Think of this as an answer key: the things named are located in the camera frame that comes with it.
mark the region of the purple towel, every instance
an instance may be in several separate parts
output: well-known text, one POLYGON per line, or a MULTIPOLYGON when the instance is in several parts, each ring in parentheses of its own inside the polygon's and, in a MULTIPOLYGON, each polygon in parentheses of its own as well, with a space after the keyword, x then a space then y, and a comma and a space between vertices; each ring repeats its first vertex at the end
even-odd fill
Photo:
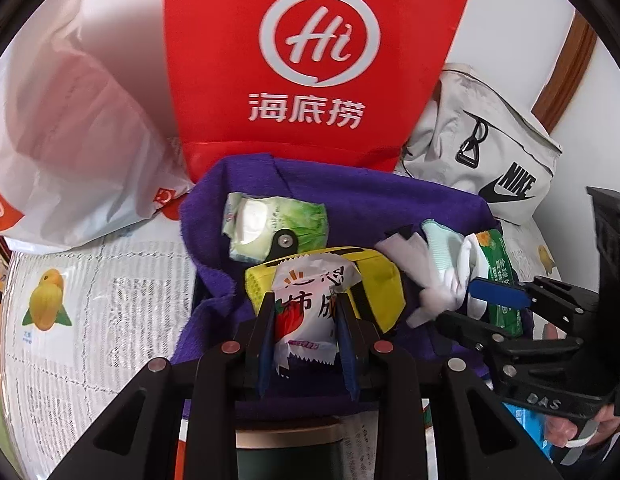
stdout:
MULTIPOLYGON (((208 348, 232 338, 240 322, 254 318, 244 289, 247 266, 229 259, 229 239, 221 235, 223 207, 233 191, 325 204, 330 223, 328 247, 372 248, 385 232, 409 224, 417 231, 429 218, 463 235, 497 224, 482 198, 438 184, 267 154, 228 156, 201 179, 181 206, 183 239, 211 298, 195 308, 181 333, 175 363, 199 358, 208 348)), ((405 316, 417 306, 410 290, 406 298, 405 316)), ((405 323, 399 324, 394 341, 414 356, 435 358, 423 327, 410 330, 405 323)), ((486 371, 477 352, 458 346, 454 351, 477 371, 486 371)), ((349 400, 338 367, 320 365, 309 366, 307 373, 288 380, 273 373, 266 399, 238 402, 237 417, 283 419, 346 415, 364 409, 349 400)))

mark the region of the yellow pouch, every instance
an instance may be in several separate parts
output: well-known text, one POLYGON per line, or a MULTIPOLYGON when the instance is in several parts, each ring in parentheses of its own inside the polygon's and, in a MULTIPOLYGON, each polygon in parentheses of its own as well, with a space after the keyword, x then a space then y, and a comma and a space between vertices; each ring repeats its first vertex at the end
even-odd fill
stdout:
MULTIPOLYGON (((357 266, 362 282, 347 291, 355 314, 360 319, 375 322, 382 333, 388 332, 405 307, 401 276, 396 265, 378 251, 359 247, 320 249, 295 256, 318 253, 337 254, 357 266)), ((259 312, 263 297, 272 290, 277 265, 295 256, 279 258, 245 271, 245 291, 256 313, 259 312)))

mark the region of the human hand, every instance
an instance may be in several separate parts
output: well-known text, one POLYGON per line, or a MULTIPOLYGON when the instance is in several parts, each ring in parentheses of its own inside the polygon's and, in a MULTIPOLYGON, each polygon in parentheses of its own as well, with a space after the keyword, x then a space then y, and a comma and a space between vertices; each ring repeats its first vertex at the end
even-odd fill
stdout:
MULTIPOLYGON (((597 433, 590 439, 586 446, 601 444, 620 431, 620 416, 615 416, 615 407, 612 404, 604 406, 594 417, 599 423, 597 433)), ((560 416, 546 415, 545 439, 556 447, 565 447, 569 440, 577 437, 577 426, 560 416)))

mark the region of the nike swoosh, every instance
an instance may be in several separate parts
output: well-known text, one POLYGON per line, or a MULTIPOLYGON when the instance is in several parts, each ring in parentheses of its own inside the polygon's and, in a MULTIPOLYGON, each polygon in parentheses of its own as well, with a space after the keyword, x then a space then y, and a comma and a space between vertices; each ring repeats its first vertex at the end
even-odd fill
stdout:
POLYGON ((494 189, 494 186, 497 185, 501 177, 495 178, 490 184, 486 184, 479 190, 479 196, 488 203, 499 203, 499 202, 518 202, 520 200, 527 200, 529 198, 534 198, 533 196, 515 196, 515 195, 502 195, 497 193, 494 189))

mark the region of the green tissue packet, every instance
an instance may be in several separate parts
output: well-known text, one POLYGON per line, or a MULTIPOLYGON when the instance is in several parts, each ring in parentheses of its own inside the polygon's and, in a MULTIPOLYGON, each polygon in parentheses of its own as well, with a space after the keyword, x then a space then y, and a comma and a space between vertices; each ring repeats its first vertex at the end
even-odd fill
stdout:
MULTIPOLYGON (((479 245, 488 260, 488 279, 493 282, 514 285, 514 273, 506 252, 503 236, 496 229, 490 229, 476 235, 479 245)), ((488 303, 490 323, 506 330, 513 336, 523 335, 521 314, 507 306, 488 303)))
POLYGON ((232 260, 261 264, 280 229, 295 233, 298 252, 324 249, 328 241, 328 214, 323 204, 272 196, 253 198, 229 193, 223 213, 223 233, 230 237, 232 260))

